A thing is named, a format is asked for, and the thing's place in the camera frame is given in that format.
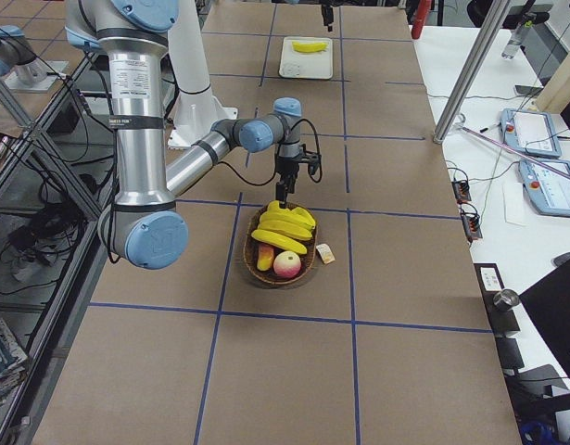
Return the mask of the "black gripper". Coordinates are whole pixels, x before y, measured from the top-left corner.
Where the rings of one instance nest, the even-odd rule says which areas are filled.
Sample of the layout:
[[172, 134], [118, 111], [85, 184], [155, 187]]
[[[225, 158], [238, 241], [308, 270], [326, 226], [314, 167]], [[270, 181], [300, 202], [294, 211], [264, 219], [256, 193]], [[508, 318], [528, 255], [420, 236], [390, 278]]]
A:
[[299, 163], [301, 161], [302, 148], [299, 143], [278, 146], [275, 166], [279, 174], [279, 182], [276, 184], [275, 192], [280, 208], [286, 207], [286, 193], [295, 193]]

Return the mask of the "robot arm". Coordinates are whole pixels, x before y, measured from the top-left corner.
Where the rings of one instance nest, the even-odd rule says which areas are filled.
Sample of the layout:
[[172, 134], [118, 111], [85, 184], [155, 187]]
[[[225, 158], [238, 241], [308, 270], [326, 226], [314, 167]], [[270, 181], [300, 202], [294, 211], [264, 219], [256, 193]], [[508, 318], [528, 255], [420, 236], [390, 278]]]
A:
[[[156, 270], [179, 259], [189, 232], [175, 200], [232, 149], [279, 146], [290, 154], [298, 147], [295, 98], [279, 98], [270, 114], [248, 120], [214, 96], [191, 1], [69, 1], [66, 32], [73, 46], [108, 57], [119, 181], [98, 231], [109, 252], [134, 266]], [[180, 91], [176, 130], [186, 145], [174, 162], [165, 158], [165, 57]]]

